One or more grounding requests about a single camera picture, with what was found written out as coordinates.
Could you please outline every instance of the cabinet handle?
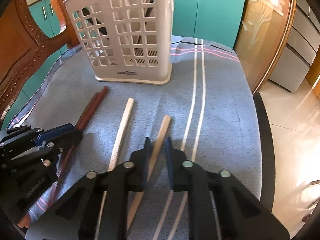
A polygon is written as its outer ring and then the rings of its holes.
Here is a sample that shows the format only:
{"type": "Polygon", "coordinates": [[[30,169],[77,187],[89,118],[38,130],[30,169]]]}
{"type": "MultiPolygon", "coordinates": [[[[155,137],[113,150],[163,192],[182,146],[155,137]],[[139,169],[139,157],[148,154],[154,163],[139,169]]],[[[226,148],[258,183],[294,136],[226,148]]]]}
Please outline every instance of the cabinet handle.
{"type": "Polygon", "coordinates": [[[52,4],[51,4],[51,3],[50,3],[50,10],[51,10],[51,15],[54,15],[54,11],[53,11],[52,4]]]}
{"type": "Polygon", "coordinates": [[[42,6],[42,12],[43,12],[43,17],[46,20],[47,19],[47,14],[45,13],[45,8],[42,6]]]}

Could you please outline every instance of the wooden chopstick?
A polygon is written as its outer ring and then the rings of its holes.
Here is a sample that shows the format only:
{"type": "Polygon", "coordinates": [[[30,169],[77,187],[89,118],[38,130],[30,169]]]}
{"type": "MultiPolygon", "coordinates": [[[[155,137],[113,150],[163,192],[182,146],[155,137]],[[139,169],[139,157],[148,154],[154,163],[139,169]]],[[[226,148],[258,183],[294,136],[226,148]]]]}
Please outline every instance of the wooden chopstick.
{"type": "MultiPolygon", "coordinates": [[[[160,152],[160,148],[163,144],[163,141],[164,141],[164,137],[167,133],[167,130],[168,130],[168,127],[169,127],[169,124],[170,124],[170,120],[171,120],[171,117],[168,116],[168,115],[165,115],[163,117],[163,120],[162,120],[162,124],[161,124],[161,127],[160,127],[160,130],[158,132],[158,135],[157,135],[157,138],[156,138],[156,142],[155,142],[155,145],[153,147],[153,150],[152,150],[152,154],[151,154],[151,157],[150,157],[150,161],[149,161],[149,168],[148,168],[148,181],[151,177],[151,174],[152,174],[152,171],[153,171],[153,168],[156,164],[156,160],[158,158],[158,155],[159,155],[159,152],[160,152]]],[[[129,230],[130,228],[130,225],[132,223],[132,220],[134,218],[134,215],[136,214],[137,212],[137,209],[139,207],[139,204],[141,202],[141,199],[143,197],[143,192],[137,192],[134,196],[134,199],[131,203],[131,207],[130,207],[130,210],[128,212],[128,218],[127,218],[127,230],[129,230]]]]}

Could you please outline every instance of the metal screw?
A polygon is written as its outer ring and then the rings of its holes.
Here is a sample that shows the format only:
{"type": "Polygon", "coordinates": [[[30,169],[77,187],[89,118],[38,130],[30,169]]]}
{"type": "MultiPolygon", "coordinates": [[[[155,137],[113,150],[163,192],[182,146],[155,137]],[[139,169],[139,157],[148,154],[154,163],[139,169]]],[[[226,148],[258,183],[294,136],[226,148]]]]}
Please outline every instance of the metal screw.
{"type": "Polygon", "coordinates": [[[123,164],[123,166],[128,169],[128,168],[132,168],[134,166],[134,164],[133,164],[133,162],[125,162],[123,164]]]}
{"type": "Polygon", "coordinates": [[[97,177],[97,173],[95,171],[89,171],[86,176],[88,179],[94,179],[97,177]]]}
{"type": "Polygon", "coordinates": [[[49,142],[49,143],[47,143],[47,146],[48,146],[48,147],[53,147],[53,146],[54,146],[54,143],[53,143],[53,142],[49,142]]]}
{"type": "Polygon", "coordinates": [[[230,177],[231,174],[229,171],[223,170],[223,171],[220,171],[220,175],[221,177],[228,178],[230,177]]]}
{"type": "Polygon", "coordinates": [[[185,167],[185,168],[191,168],[193,166],[193,162],[191,161],[184,161],[182,163],[182,166],[185,167]]]}
{"type": "Polygon", "coordinates": [[[51,165],[51,162],[49,160],[44,160],[42,164],[46,167],[49,167],[51,165]]]}

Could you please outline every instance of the white stripe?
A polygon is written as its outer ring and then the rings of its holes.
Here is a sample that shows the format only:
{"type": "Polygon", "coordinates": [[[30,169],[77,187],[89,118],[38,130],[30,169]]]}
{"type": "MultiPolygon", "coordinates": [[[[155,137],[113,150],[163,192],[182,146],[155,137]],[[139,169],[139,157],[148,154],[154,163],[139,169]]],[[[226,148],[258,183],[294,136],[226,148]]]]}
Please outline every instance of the white stripe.
{"type": "MultiPolygon", "coordinates": [[[[187,137],[189,134],[193,110],[195,108],[195,102],[196,102],[196,88],[197,88],[197,45],[195,45],[195,56],[194,56],[194,65],[193,65],[193,90],[192,90],[191,107],[190,107],[189,116],[188,116],[188,120],[187,120],[187,126],[184,131],[183,140],[182,140],[181,147],[180,147],[181,151],[184,151],[184,148],[186,146],[187,137]]],[[[152,240],[158,239],[159,233],[161,231],[162,225],[164,223],[165,217],[166,217],[168,209],[169,209],[169,205],[170,205],[172,196],[173,196],[173,190],[170,190],[168,198],[167,198],[167,202],[165,203],[164,210],[162,212],[162,216],[160,218],[155,235],[153,236],[152,240]]]]}
{"type": "Polygon", "coordinates": [[[35,218],[38,220],[37,216],[32,212],[31,209],[29,209],[29,211],[31,212],[31,214],[33,214],[35,216],[35,218]]]}
{"type": "Polygon", "coordinates": [[[184,147],[186,146],[186,141],[187,141],[191,120],[193,116],[193,110],[195,109],[196,89],[197,89],[197,45],[195,45],[195,57],[194,57],[194,65],[193,65],[193,91],[192,91],[191,107],[189,111],[186,130],[184,131],[183,140],[181,143],[181,148],[180,148],[181,151],[184,151],[184,147]]]}
{"type": "MultiPolygon", "coordinates": [[[[203,123],[203,116],[204,116],[204,106],[205,106],[205,94],[206,94],[206,85],[205,85],[205,67],[204,67],[204,50],[203,50],[203,45],[201,46],[201,56],[202,56],[202,84],[203,84],[203,89],[202,89],[202,103],[201,103],[201,112],[200,112],[200,117],[199,117],[199,123],[198,123],[198,128],[197,128],[197,134],[196,134],[196,139],[195,139],[195,144],[193,145],[193,150],[192,150],[192,157],[191,161],[195,162],[196,160],[196,154],[197,154],[197,149],[198,149],[198,143],[199,143],[199,137],[200,137],[200,132],[201,132],[201,127],[203,123]]],[[[188,192],[185,191],[179,211],[177,213],[176,220],[173,224],[172,230],[169,234],[168,240],[172,240],[174,233],[177,230],[178,224],[181,219],[181,215],[184,209],[184,206],[186,205],[186,201],[188,198],[188,192]]]]}

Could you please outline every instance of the black cable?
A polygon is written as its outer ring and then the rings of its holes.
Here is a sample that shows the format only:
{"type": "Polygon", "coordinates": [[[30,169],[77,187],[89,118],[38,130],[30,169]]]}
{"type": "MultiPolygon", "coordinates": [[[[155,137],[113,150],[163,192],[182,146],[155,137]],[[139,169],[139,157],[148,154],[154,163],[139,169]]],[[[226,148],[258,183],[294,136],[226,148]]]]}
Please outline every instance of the black cable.
{"type": "Polygon", "coordinates": [[[176,44],[176,43],[186,43],[186,44],[193,44],[193,45],[200,45],[200,46],[211,46],[211,47],[214,47],[214,48],[217,48],[217,49],[221,49],[221,50],[224,50],[226,52],[229,52],[229,53],[237,55],[235,52],[231,52],[231,51],[228,51],[226,49],[219,48],[219,47],[214,46],[212,44],[198,44],[198,43],[193,43],[193,42],[188,42],[188,41],[177,41],[177,42],[172,42],[171,44],[176,44]]]}

